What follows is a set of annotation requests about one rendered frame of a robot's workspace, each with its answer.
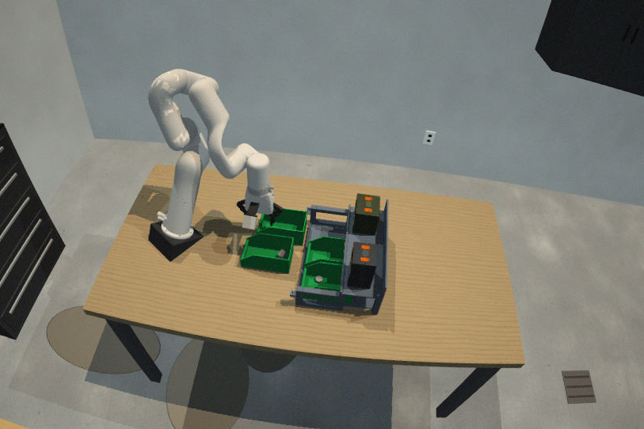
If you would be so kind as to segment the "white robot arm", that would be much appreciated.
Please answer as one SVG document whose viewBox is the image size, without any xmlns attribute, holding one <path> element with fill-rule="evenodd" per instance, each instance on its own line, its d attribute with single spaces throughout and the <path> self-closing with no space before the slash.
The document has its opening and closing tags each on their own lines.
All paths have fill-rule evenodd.
<svg viewBox="0 0 644 429">
<path fill-rule="evenodd" d="M 219 85 L 213 78 L 182 69 L 161 74 L 149 89 L 149 105 L 168 146 L 175 151 L 184 148 L 175 167 L 168 214 L 157 214 L 158 220 L 162 221 L 162 232 L 171 238 L 182 240 L 193 235 L 191 222 L 200 178 L 210 158 L 227 179 L 235 178 L 246 169 L 248 191 L 253 196 L 264 196 L 274 189 L 270 184 L 269 158 L 266 155 L 246 143 L 228 155 L 223 152 L 222 137 L 230 116 L 218 92 Z M 208 129 L 208 145 L 196 122 L 182 117 L 173 101 L 177 93 L 189 95 Z"/>
</svg>

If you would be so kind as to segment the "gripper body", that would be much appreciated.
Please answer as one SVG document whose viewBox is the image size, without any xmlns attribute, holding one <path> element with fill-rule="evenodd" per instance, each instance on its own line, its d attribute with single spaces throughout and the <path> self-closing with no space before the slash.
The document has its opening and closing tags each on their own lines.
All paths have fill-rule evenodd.
<svg viewBox="0 0 644 429">
<path fill-rule="evenodd" d="M 267 201 L 268 199 L 268 201 Z M 273 203 L 275 203 L 274 199 L 274 194 L 273 190 L 269 190 L 269 192 L 264 195 L 264 196 L 253 196 L 249 193 L 248 191 L 248 185 L 246 187 L 246 196 L 245 196 L 245 209 L 246 211 L 249 208 L 249 205 L 251 202 L 254 203 L 259 203 L 259 207 L 257 209 L 258 214 L 264 214 L 264 215 L 270 215 L 273 212 Z"/>
</svg>

